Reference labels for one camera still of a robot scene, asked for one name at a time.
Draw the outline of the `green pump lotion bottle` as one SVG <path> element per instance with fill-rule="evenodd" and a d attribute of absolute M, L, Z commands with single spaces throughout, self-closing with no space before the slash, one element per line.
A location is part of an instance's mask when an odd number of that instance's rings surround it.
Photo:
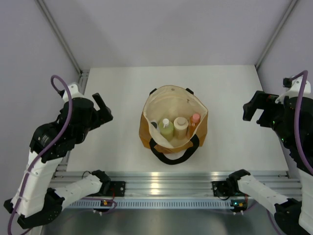
<path fill-rule="evenodd" d="M 173 125 L 173 123 L 169 119 L 164 118 L 158 125 L 160 128 L 161 135 L 167 141 L 171 141 L 174 137 L 174 125 Z"/>

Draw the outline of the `orange bottle pink cap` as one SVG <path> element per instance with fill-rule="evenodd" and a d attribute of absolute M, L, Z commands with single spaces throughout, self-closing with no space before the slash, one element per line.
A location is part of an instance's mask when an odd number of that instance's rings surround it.
<path fill-rule="evenodd" d="M 188 129 L 187 129 L 187 135 L 186 135 L 188 139 L 192 138 L 195 129 L 197 128 L 198 124 L 200 123 L 200 120 L 201 120 L 201 116 L 198 113 L 194 113 L 190 117 Z"/>

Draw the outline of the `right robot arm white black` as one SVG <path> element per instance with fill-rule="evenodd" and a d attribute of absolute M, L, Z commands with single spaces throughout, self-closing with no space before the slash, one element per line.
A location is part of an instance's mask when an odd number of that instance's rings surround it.
<path fill-rule="evenodd" d="M 252 172 L 259 166 L 276 170 L 280 163 L 272 151 L 273 137 L 266 132 L 240 144 L 235 158 L 228 160 L 230 195 L 246 194 L 268 210 L 285 234 L 310 235 L 313 232 L 313 101 L 300 94 L 278 96 L 264 91 L 249 93 L 243 105 L 243 120 L 251 121 L 255 112 L 261 127 L 273 131 L 295 162 L 298 178 L 269 187 Z"/>

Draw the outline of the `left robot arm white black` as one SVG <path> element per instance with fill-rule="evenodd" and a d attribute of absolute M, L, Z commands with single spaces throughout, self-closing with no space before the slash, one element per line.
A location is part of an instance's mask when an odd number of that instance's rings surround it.
<path fill-rule="evenodd" d="M 64 188 L 49 186 L 59 163 L 75 145 L 81 144 L 89 131 L 111 121 L 111 110 L 100 94 L 93 100 L 75 97 L 67 101 L 56 121 L 38 127 L 30 143 L 29 159 L 17 194 L 4 202 L 17 223 L 29 231 L 52 222 L 67 206 L 89 195 L 110 192 L 111 179 L 96 170 L 84 179 Z"/>

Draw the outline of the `tan canvas tote bag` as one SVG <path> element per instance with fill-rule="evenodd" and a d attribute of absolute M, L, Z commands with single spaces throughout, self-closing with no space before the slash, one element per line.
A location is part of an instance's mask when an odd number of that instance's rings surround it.
<path fill-rule="evenodd" d="M 207 122 L 208 109 L 190 89 L 162 86 L 146 100 L 139 137 L 161 162 L 178 165 L 203 145 Z"/>

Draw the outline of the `beige bottle round cap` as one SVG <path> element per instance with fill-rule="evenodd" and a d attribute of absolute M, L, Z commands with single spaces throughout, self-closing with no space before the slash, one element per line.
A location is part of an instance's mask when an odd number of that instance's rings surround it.
<path fill-rule="evenodd" d="M 174 120 L 174 136 L 178 140 L 182 140 L 186 137 L 188 129 L 188 121 L 184 117 L 178 117 Z"/>

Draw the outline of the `white bottle black cap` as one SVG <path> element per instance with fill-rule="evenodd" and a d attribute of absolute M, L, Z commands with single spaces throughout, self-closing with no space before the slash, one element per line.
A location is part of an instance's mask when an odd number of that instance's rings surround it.
<path fill-rule="evenodd" d="M 151 120 L 150 123 L 160 133 L 158 122 L 156 120 Z"/>

